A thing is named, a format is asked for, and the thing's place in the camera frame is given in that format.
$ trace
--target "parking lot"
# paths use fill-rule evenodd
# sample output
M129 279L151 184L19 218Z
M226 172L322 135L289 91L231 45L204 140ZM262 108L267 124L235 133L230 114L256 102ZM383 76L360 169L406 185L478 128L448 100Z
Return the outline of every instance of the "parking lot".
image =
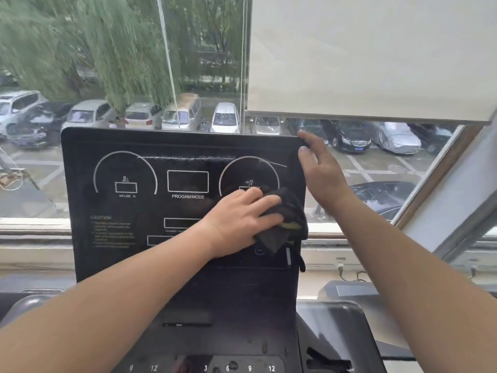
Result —
M32 179L52 200L59 210L67 210L67 192L60 146L39 150L22 150L3 142L0 147L20 167L28 171ZM371 181L410 181L417 183L427 172L434 160L424 150L413 156L398 156L372 146L363 154L343 154L329 148L338 160L349 185ZM306 194L306 214L311 215L317 206L312 196Z

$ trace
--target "roller blind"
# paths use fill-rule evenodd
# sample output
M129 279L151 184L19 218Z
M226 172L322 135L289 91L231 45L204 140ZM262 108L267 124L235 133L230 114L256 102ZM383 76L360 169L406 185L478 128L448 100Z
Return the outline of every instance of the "roller blind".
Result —
M497 0L252 0L247 111L488 121Z

